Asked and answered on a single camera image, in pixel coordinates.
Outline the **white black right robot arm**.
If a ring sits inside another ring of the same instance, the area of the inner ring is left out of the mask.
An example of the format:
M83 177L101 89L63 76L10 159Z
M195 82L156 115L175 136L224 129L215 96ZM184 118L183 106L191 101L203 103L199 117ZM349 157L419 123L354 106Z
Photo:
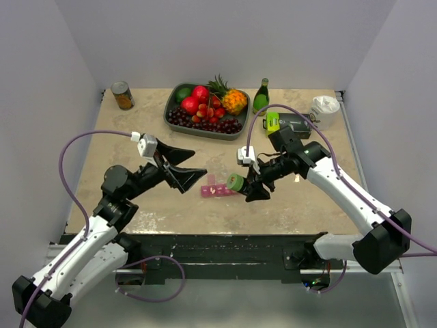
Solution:
M318 269L334 259L352 260L377 275L409 250L405 234L411 231L411 216L370 196L337 166L333 152L316 141L304 145L290 127L276 131L269 139L279 154L267 163L257 158L253 146L237 151L238 164L249 169L239 190L246 201L268 200L276 180L299 175L325 192L359 231L357 235L318 234L304 252L309 267Z

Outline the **pink weekly pill organizer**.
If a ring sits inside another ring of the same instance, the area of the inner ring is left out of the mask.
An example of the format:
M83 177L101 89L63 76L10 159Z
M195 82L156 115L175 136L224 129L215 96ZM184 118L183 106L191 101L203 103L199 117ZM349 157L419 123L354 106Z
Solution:
M206 185L200 187L200 196L202 198L228 197L237 194L237 192L228 189L226 184L218 183L214 174L208 174Z

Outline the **green pill bottle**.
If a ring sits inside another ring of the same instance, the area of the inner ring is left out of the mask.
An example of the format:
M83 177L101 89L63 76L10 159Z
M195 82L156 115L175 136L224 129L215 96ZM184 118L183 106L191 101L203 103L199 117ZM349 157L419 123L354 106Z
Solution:
M226 187L229 190L235 191L235 192L239 192L244 186L244 177L241 176L240 174L235 174L232 173L229 175L227 182L226 182Z

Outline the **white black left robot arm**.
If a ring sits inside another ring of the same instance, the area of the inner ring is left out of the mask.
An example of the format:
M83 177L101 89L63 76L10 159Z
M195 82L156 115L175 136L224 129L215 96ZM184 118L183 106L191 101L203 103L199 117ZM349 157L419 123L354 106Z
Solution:
M140 136L137 148L147 165L135 172L122 165L108 168L102 198L84 228L32 277L20 276L13 283L21 327L62 327L72 308L102 279L140 263L141 244L123 232L139 208L133 199L162 182L185 193L207 173L178 166L195 155L193 150L168 146L151 135Z

